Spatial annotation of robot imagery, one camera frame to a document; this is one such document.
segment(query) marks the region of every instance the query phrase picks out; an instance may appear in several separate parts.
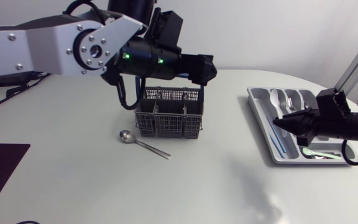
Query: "bolt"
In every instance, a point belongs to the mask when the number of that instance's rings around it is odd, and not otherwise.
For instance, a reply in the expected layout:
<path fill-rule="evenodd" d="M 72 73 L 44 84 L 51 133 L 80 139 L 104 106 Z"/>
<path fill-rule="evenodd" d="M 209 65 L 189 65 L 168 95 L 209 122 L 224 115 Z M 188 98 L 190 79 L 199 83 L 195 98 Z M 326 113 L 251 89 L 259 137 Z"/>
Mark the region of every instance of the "bolt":
<path fill-rule="evenodd" d="M 10 41 L 15 41 L 16 40 L 16 36 L 14 34 L 9 34 L 7 37 Z"/>
<path fill-rule="evenodd" d="M 17 70 L 22 70 L 22 69 L 23 69 L 23 65 L 20 64 L 20 63 L 17 64 L 17 65 L 16 65 L 16 69 L 17 69 Z"/>

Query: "spoon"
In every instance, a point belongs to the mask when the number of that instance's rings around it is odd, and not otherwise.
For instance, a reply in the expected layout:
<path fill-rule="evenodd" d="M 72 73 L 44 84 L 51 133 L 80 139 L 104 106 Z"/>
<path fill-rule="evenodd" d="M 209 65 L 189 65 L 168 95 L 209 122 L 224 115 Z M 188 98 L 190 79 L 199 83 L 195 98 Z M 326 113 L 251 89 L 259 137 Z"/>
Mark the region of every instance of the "spoon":
<path fill-rule="evenodd" d="M 146 144 L 144 142 L 136 140 L 136 136 L 134 134 L 131 134 L 131 132 L 128 131 L 128 130 L 120 131 L 119 135 L 121 137 L 121 140 L 123 140 L 126 143 L 136 143 L 136 144 L 138 144 L 140 146 L 146 147 L 150 151 L 152 151 L 154 153 L 157 153 L 158 155 L 160 155 L 160 156 L 162 156 L 162 157 L 164 157 L 166 159 L 171 158 L 171 155 L 169 155 L 168 153 L 163 152 L 160 149 L 156 149 L 153 146 L 150 146 L 150 145 L 148 145 L 148 144 Z"/>
<path fill-rule="evenodd" d="M 322 152 L 314 152 L 311 149 L 308 149 L 305 147 L 302 148 L 302 152 L 307 156 L 315 155 L 315 156 L 324 156 L 324 157 L 328 157 L 328 158 L 332 158 L 332 159 L 342 159 L 340 156 L 334 156 L 334 155 L 322 153 Z"/>
<path fill-rule="evenodd" d="M 280 107 L 280 100 L 278 99 L 278 92 L 276 89 L 272 90 L 271 94 L 270 94 L 270 102 L 272 102 L 274 108 L 276 108 L 276 112 L 277 112 L 277 117 L 279 119 L 282 119 L 283 118 L 283 115 L 281 114 L 281 111 L 279 109 Z M 288 134 L 288 132 L 284 129 L 281 129 L 282 131 L 282 135 L 283 135 L 283 138 L 285 138 Z"/>

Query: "basket handle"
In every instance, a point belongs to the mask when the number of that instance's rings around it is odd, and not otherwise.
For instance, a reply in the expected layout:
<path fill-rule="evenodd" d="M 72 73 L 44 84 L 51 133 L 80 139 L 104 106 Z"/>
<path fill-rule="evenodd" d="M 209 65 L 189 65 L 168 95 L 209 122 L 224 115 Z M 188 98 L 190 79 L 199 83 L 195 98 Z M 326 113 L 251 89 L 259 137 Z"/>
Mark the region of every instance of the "basket handle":
<path fill-rule="evenodd" d="M 179 78 L 188 78 L 188 77 L 189 77 L 189 74 L 183 73 L 183 74 L 177 75 L 176 77 L 179 77 Z M 140 79 L 141 79 L 140 76 L 136 76 L 136 77 L 135 77 L 135 87 L 136 87 L 136 97 L 137 97 L 137 98 L 140 97 Z M 199 95 L 199 98 L 200 98 L 201 102 L 204 103 L 204 86 L 203 86 L 203 85 L 200 85 L 200 95 Z"/>

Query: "white wall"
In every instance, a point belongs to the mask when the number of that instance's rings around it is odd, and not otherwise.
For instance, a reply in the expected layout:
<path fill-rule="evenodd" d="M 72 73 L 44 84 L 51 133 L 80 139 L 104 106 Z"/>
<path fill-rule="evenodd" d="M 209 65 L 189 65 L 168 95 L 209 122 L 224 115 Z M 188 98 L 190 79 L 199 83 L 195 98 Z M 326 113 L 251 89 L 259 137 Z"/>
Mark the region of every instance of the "white wall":
<path fill-rule="evenodd" d="M 60 14 L 70 2 L 0 0 L 0 26 Z M 107 8 L 108 0 L 93 2 Z M 218 68 L 268 70 L 332 87 L 358 52 L 358 0 L 158 0 L 157 6 L 184 18 L 183 53 L 213 54 Z"/>

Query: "spoon handle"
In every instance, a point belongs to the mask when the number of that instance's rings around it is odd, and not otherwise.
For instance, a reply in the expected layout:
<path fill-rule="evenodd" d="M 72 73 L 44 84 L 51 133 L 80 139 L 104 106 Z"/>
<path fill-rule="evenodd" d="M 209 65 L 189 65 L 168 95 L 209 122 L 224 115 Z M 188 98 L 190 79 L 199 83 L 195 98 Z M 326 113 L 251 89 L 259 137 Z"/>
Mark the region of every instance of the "spoon handle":
<path fill-rule="evenodd" d="M 138 145 L 140 145 L 140 146 L 143 146 L 143 147 L 146 147 L 147 149 L 150 149 L 152 152 L 157 153 L 158 155 L 160 155 L 160 156 L 162 156 L 162 157 L 164 157 L 164 158 L 166 158 L 166 159 L 171 158 L 171 155 L 169 155 L 168 153 L 163 152 L 163 151 L 161 151 L 160 149 L 156 149 L 156 148 L 154 148 L 153 146 L 150 146 L 150 145 L 148 145 L 148 144 L 146 144 L 146 143 L 144 143 L 144 142 L 141 142 L 141 141 L 138 141 L 138 140 L 137 140 L 136 143 L 137 143 Z"/>
<path fill-rule="evenodd" d="M 334 156 L 334 155 L 323 153 L 323 152 L 314 152 L 313 151 L 313 155 L 324 156 L 324 157 L 328 157 L 328 158 L 332 158 L 332 159 L 342 159 L 340 156 Z"/>

